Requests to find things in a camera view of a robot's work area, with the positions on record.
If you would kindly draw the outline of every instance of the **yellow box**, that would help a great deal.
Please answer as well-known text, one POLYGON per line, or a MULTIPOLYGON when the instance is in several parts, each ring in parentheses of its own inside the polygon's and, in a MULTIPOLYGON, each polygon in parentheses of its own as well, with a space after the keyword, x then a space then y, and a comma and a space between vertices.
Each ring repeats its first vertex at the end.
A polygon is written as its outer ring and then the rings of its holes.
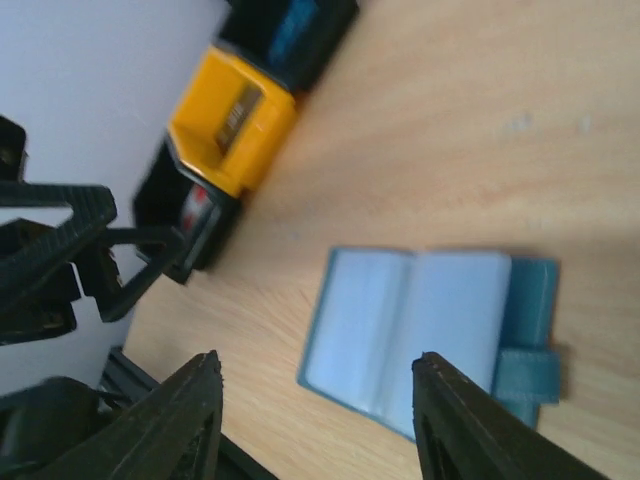
POLYGON ((186 168, 238 198, 258 187, 295 119, 291 94, 210 47, 169 122, 169 136, 186 168))

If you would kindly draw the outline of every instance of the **black base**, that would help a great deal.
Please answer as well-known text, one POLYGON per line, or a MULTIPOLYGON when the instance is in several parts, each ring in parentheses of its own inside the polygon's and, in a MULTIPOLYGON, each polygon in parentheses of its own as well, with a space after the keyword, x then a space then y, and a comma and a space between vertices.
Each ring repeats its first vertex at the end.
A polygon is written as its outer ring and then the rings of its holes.
MULTIPOLYGON (((179 228, 182 207, 196 183, 207 190, 212 203, 200 215, 192 230, 185 234, 182 254, 165 270, 165 275, 180 284, 187 282, 193 270, 204 270, 214 263, 242 213, 242 202, 194 177, 175 160, 168 137, 163 140, 133 202, 136 226, 179 228)), ((137 253, 149 262, 158 255, 159 250, 150 245, 138 248, 137 253)))

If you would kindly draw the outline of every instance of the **white wall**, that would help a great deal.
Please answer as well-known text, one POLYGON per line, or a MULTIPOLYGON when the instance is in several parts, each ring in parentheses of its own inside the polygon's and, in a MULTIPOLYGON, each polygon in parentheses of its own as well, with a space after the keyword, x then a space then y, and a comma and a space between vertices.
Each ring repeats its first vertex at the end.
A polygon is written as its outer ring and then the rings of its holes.
MULTIPOLYGON (((223 0, 0 1, 0 113, 27 130, 26 180, 107 185, 114 225, 129 225, 132 194, 226 9, 223 0)), ((43 215, 58 220, 29 218, 43 215)), ((117 255, 125 278, 141 265, 132 250, 117 255)), ((91 301, 76 312, 90 329, 83 353, 55 360, 60 344, 0 347, 0 393, 52 374, 97 381, 128 322, 103 328, 91 301)))

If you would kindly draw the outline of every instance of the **wooden table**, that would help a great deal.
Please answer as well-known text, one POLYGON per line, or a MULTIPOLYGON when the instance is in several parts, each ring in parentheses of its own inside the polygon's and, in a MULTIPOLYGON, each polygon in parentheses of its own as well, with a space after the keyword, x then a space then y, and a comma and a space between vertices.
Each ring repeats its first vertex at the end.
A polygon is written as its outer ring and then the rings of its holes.
POLYGON ((415 446, 295 383, 332 245, 562 262, 540 431, 640 478, 640 3, 372 0, 215 271, 161 279, 126 353, 223 362, 223 431, 281 479, 416 479, 415 446))

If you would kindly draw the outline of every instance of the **light wood surface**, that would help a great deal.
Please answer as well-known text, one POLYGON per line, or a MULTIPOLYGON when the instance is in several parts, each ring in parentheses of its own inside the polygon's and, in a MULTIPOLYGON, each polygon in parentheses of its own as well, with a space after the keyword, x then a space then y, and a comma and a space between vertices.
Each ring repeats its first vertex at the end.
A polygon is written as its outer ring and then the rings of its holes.
POLYGON ((637 479, 639 240, 639 2, 374 0, 215 271, 158 281, 126 353, 163 379, 217 349, 223 431, 283 480, 417 479, 414 445, 295 383, 328 248, 551 255, 567 398, 539 429, 637 479))

